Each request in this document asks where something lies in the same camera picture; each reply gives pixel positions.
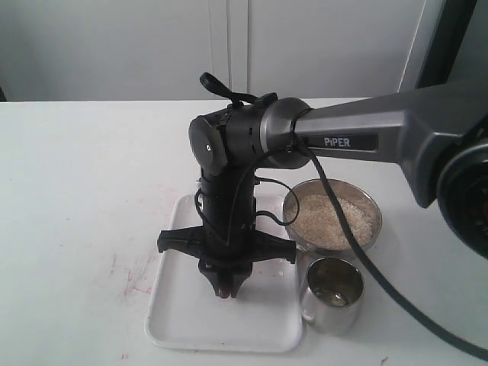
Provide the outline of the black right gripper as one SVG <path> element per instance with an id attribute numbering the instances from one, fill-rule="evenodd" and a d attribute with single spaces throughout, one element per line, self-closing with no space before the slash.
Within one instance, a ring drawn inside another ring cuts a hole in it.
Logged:
<path id="1" fill-rule="evenodd" d="M 224 169 L 219 175 L 202 171 L 194 208 L 201 225 L 163 230 L 158 251 L 174 250 L 198 260 L 198 270 L 220 297 L 220 282 L 231 282 L 236 298 L 253 264 L 272 259 L 296 261 L 296 244 L 255 228 L 255 170 Z"/>

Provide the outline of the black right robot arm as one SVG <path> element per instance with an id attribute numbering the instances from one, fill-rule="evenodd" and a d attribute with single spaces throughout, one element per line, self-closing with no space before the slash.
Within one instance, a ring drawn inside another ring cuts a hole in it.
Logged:
<path id="1" fill-rule="evenodd" d="M 201 168 L 194 197 L 202 224 L 164 230 L 160 252 L 198 259 L 218 297 L 235 297 L 256 262 L 293 262 L 293 241 L 261 233 L 255 171 L 298 169 L 315 156 L 396 163 L 416 203 L 437 203 L 455 235 L 487 254 L 487 81 L 452 82 L 327 108 L 298 98 L 228 89 L 210 73 L 201 84 L 229 105 L 193 119 L 191 150 Z"/>

